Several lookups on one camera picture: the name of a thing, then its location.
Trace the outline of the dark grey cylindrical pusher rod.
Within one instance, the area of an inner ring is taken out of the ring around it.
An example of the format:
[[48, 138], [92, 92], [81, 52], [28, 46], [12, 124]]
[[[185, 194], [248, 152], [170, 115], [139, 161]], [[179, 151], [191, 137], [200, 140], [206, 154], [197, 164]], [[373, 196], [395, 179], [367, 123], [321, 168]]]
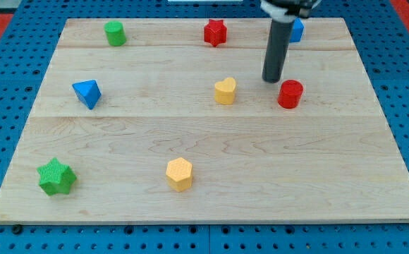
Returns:
[[271, 21], [262, 70], [262, 79], [265, 82], [277, 83], [280, 80], [292, 31], [293, 21], [290, 23]]

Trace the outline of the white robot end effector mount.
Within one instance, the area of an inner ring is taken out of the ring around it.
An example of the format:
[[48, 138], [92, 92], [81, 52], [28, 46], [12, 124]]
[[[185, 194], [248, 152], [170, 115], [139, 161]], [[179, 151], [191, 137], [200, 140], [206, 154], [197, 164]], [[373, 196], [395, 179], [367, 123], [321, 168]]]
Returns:
[[291, 23], [296, 18], [309, 18], [322, 0], [261, 0], [260, 8], [272, 20], [279, 23]]

